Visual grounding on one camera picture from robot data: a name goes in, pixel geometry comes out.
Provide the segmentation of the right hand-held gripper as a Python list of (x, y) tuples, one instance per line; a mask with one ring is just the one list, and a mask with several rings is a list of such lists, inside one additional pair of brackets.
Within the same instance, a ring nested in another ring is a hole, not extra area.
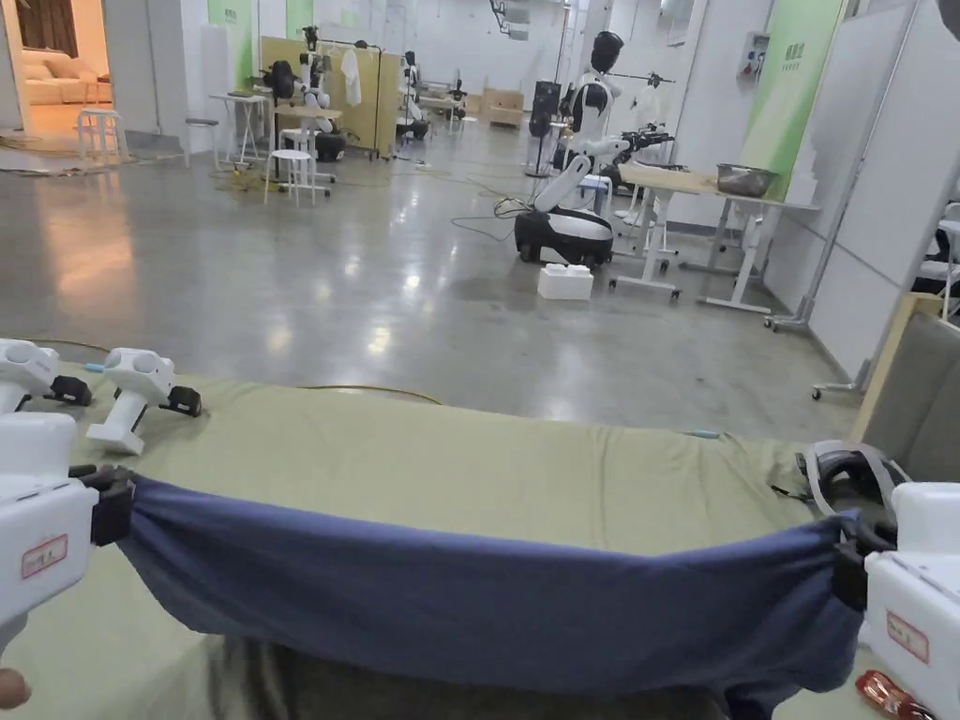
[(935, 714), (957, 714), (959, 486), (905, 483), (892, 508), (895, 521), (841, 515), (832, 593), (865, 612), (869, 647), (916, 699)]

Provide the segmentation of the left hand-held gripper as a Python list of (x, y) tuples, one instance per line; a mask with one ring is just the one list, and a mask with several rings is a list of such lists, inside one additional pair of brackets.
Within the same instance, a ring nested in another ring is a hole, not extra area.
[(24, 630), (32, 610), (81, 581), (93, 546), (115, 544), (130, 532), (133, 471), (115, 465), (70, 467), (76, 434), (74, 418), (67, 414), (1, 417), (3, 648)]

